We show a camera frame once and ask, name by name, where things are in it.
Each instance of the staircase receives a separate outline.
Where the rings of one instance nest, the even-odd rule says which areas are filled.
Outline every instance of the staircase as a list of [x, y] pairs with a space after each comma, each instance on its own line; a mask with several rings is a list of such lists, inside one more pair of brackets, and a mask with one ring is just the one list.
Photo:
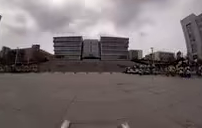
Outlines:
[[40, 64], [40, 71], [46, 72], [122, 72], [128, 66], [135, 65], [131, 61], [63, 61], [54, 59]]

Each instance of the sky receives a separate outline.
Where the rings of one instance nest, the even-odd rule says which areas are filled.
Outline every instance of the sky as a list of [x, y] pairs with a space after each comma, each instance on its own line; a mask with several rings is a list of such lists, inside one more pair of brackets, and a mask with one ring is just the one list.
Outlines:
[[202, 12], [202, 0], [0, 0], [0, 50], [41, 48], [54, 36], [130, 38], [129, 49], [186, 53], [180, 20]]

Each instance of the white building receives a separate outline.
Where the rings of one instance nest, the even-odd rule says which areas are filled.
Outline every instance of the white building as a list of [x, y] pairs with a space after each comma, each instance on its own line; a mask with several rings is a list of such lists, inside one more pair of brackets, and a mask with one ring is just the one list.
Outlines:
[[102, 60], [128, 60], [129, 38], [101, 37], [101, 59]]
[[100, 59], [100, 43], [99, 40], [87, 39], [83, 41], [83, 58]]
[[191, 14], [181, 21], [188, 57], [202, 60], [202, 14]]
[[143, 57], [143, 51], [142, 50], [130, 50], [129, 51], [129, 58], [130, 60], [139, 60]]
[[54, 55], [64, 60], [81, 60], [82, 36], [54, 37]]

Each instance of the cloud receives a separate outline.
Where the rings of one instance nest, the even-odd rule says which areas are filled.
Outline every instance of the cloud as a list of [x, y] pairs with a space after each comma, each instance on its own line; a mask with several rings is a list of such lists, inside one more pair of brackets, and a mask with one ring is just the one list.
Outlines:
[[53, 51], [55, 35], [128, 36], [130, 49], [186, 51], [180, 20], [199, 0], [0, 0], [0, 48], [33, 43]]

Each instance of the paved ground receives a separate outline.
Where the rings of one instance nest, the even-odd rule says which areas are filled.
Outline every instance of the paved ground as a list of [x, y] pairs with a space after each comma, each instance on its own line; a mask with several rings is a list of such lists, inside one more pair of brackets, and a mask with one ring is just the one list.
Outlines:
[[0, 74], [0, 128], [202, 128], [202, 79]]

